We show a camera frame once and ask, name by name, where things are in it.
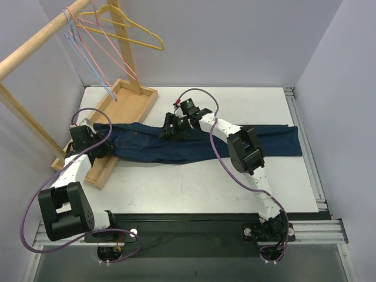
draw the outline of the screw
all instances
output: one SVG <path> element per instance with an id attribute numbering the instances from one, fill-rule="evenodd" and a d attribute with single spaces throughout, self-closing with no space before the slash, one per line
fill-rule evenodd
<path id="1" fill-rule="evenodd" d="M 244 229 L 244 235 L 246 235 L 247 237 L 251 236 L 251 228 L 246 228 Z"/>

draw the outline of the dark blue pants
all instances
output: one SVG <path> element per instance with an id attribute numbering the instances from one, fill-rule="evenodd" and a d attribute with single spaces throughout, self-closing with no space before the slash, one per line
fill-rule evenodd
<path id="1" fill-rule="evenodd" d="M 108 125 L 94 124 L 102 135 L 108 133 Z M 287 125 L 254 125 L 266 156 L 301 156 L 298 129 Z M 192 129 L 186 140 L 171 142 L 159 139 L 160 127 L 141 123 L 114 124 L 109 142 L 115 145 L 114 155 L 123 160 L 146 163 L 184 164 L 215 159 L 209 134 Z M 214 137 L 221 157 L 229 157 L 227 144 Z"/>

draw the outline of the wooden tray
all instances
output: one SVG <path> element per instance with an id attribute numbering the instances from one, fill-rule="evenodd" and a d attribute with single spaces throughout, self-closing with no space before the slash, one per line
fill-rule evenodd
<path id="1" fill-rule="evenodd" d="M 143 122 L 158 99 L 157 90 L 141 86 L 141 95 L 137 95 L 130 90 L 130 83 L 122 79 L 118 79 L 112 89 L 117 95 L 117 102 L 107 94 L 96 107 L 104 111 L 112 123 Z M 98 112 L 93 112 L 89 119 L 92 123 L 107 123 L 106 118 Z M 85 181 L 102 190 L 118 162 L 119 159 L 114 156 L 95 160 Z M 52 167 L 55 170 L 60 170 L 63 163 L 56 159 L 52 163 Z"/>

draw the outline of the white table surface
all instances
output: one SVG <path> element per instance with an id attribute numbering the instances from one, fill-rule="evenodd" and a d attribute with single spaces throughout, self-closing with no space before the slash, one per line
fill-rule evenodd
<path id="1" fill-rule="evenodd" d="M 187 88 L 155 87 L 159 98 L 144 124 L 161 127 L 172 103 Z M 219 117 L 235 124 L 293 125 L 282 88 L 208 88 L 220 105 Z M 86 88 L 81 107 L 95 107 L 104 97 L 101 87 Z M 190 92 L 196 106 L 215 110 L 204 93 Z M 88 117 L 81 112 L 79 121 Z M 225 163 L 239 177 L 226 158 Z M 318 212 L 303 157 L 266 157 L 266 172 L 274 196 L 287 212 Z M 218 160 L 168 165 L 121 160 L 103 190 L 83 189 L 94 210 L 113 213 L 257 213 L 254 196 L 238 186 Z"/>

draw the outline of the wooden beam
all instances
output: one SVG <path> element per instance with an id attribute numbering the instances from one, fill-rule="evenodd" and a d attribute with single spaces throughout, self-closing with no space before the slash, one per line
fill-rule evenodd
<path id="1" fill-rule="evenodd" d="M 65 152 L 52 139 L 43 127 L 33 118 L 33 116 L 13 97 L 9 90 L 0 83 L 0 101 L 42 141 L 50 148 L 56 157 L 64 161 Z"/>
<path id="2" fill-rule="evenodd" d="M 90 0 L 76 0 L 69 9 L 74 15 L 78 14 L 84 7 L 90 3 Z M 34 34 L 29 40 L 22 44 L 16 51 L 11 53 L 0 63 L 0 81 L 6 78 L 20 64 L 37 51 L 44 43 L 53 37 L 63 26 L 68 23 L 65 14 L 60 13 L 55 19 L 50 21 L 44 28 Z"/>
<path id="3" fill-rule="evenodd" d="M 107 3 L 109 5 L 112 5 L 121 9 L 120 0 L 107 0 Z M 120 22 L 123 24 L 123 18 L 121 16 L 112 12 L 110 14 L 114 22 Z M 115 33 L 117 36 L 128 38 L 127 29 L 125 26 L 119 26 L 119 25 L 113 25 L 113 26 L 115 28 Z M 118 42 L 119 42 L 120 52 L 122 54 L 124 62 L 126 62 L 133 69 L 133 71 L 136 72 L 135 63 L 133 61 L 133 56 L 132 56 L 132 50 L 130 48 L 130 43 L 127 41 L 123 41 L 123 40 L 118 40 Z M 138 79 L 137 78 L 133 79 L 130 76 L 128 77 L 128 79 L 132 88 L 131 90 L 134 91 L 135 94 L 141 95 L 141 88 L 140 88 L 140 83 Z"/>

